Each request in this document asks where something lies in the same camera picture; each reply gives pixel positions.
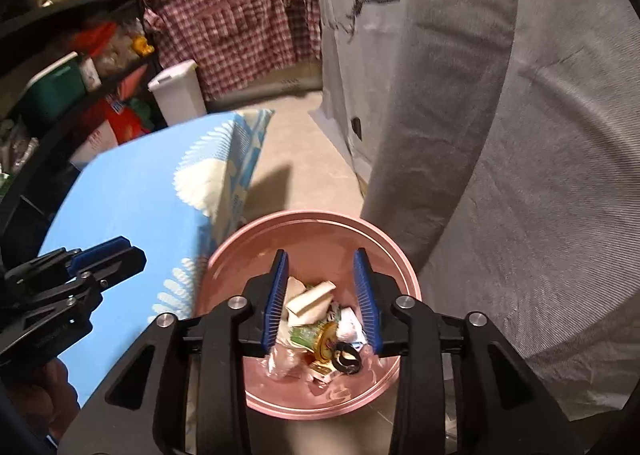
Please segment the person's left hand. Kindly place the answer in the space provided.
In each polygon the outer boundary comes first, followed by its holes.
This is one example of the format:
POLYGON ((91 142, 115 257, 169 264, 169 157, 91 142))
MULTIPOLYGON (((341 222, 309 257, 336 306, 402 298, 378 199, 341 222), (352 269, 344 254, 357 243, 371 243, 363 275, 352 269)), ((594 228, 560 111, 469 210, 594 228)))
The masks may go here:
POLYGON ((9 397, 35 433, 60 441, 80 411, 77 392, 68 381, 68 369, 61 360, 53 359, 30 377, 9 388, 9 397))

